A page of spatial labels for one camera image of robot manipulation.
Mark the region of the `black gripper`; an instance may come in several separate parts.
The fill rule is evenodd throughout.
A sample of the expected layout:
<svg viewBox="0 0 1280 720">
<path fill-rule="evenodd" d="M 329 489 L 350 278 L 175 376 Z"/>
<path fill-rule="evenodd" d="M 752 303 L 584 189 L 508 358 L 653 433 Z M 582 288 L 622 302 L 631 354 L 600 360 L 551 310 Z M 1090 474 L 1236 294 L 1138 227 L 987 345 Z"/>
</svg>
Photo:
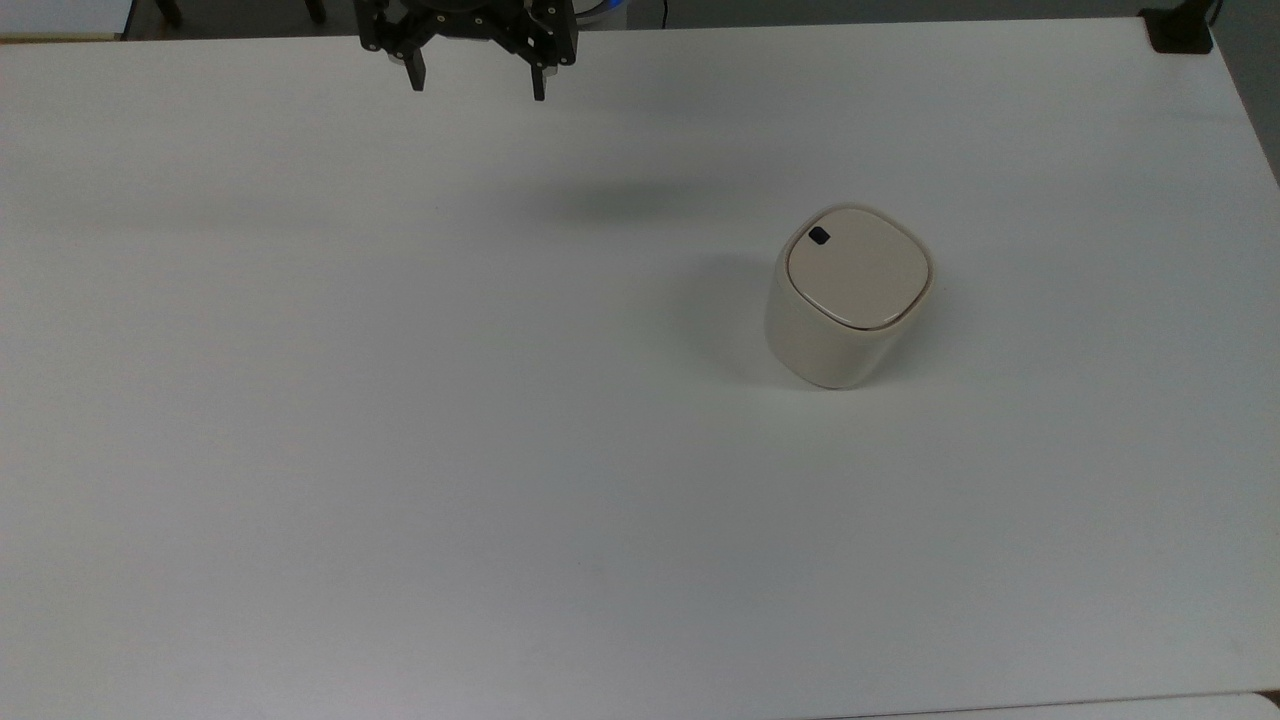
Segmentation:
<svg viewBox="0 0 1280 720">
<path fill-rule="evenodd" d="M 361 45 L 403 61 L 410 85 L 422 92 L 421 50 L 434 38 L 495 44 L 530 67 L 532 97 L 547 99 L 550 67 L 577 60 L 579 29 L 571 1 L 357 1 Z"/>
</svg>

